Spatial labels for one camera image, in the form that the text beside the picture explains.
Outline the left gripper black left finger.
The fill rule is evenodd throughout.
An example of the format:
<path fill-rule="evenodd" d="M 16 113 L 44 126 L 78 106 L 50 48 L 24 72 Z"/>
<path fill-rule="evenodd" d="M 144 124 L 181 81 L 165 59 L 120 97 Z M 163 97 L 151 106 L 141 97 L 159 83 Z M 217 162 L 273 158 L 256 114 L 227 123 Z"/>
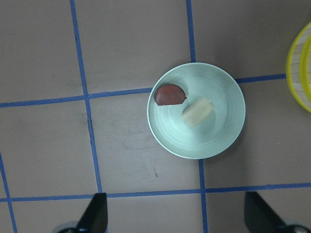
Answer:
<path fill-rule="evenodd" d="M 105 233 L 107 230 L 106 193 L 96 193 L 78 222 L 79 233 Z"/>

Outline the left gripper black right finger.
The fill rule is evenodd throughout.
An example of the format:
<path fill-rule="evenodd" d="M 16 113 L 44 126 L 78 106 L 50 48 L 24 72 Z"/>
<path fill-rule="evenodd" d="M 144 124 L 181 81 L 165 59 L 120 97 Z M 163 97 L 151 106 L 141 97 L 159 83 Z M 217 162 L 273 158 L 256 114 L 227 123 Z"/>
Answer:
<path fill-rule="evenodd" d="M 285 233 L 287 225 L 257 193 L 244 196 L 244 223 L 250 233 Z"/>

